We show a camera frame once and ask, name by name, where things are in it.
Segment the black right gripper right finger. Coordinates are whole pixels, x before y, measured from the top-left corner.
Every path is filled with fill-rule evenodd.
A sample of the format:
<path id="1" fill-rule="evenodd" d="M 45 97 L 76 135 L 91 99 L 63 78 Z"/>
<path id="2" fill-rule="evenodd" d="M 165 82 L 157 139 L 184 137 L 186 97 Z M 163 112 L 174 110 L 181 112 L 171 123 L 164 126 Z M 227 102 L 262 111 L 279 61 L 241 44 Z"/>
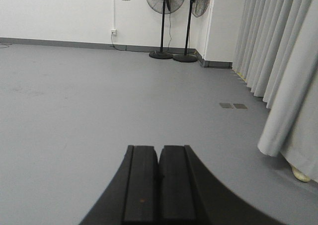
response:
<path id="1" fill-rule="evenodd" d="M 209 171 L 189 145 L 164 146 L 159 170 L 161 225 L 279 225 Z"/>

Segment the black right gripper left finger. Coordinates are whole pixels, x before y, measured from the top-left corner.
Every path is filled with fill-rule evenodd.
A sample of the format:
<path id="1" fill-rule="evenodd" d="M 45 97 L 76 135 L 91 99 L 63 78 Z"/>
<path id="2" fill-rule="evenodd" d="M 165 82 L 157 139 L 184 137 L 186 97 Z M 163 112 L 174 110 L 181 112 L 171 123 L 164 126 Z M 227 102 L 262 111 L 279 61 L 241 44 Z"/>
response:
<path id="1" fill-rule="evenodd" d="M 111 182 L 82 225 L 155 225 L 158 158 L 152 146 L 128 146 Z"/>

